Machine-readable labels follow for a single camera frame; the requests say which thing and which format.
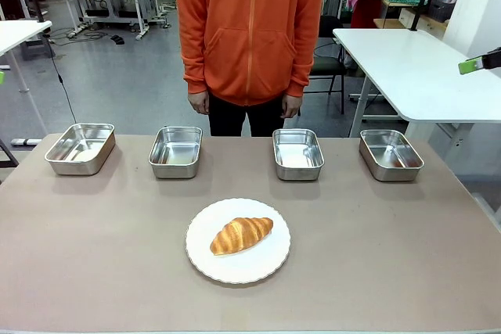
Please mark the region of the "person's left hand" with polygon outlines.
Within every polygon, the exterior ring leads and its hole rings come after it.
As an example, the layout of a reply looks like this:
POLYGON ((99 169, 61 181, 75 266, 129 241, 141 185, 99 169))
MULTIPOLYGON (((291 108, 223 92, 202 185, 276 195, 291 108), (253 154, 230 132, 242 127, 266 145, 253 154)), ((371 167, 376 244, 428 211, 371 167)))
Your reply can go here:
POLYGON ((283 119, 290 119, 296 116, 301 109, 302 105, 302 97, 297 97, 297 96, 292 96, 285 94, 283 96, 283 101, 282 101, 282 108, 283 108, 283 113, 282 113, 282 118, 283 119))

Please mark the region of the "person's right hand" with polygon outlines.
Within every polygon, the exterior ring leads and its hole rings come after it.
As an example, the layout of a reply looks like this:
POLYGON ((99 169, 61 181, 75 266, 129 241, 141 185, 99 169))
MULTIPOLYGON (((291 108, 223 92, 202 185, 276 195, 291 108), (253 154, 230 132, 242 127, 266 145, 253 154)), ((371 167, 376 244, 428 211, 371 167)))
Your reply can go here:
POLYGON ((209 93, 207 91, 200 93, 189 93, 188 101, 191 107, 199 114, 209 114, 209 93))

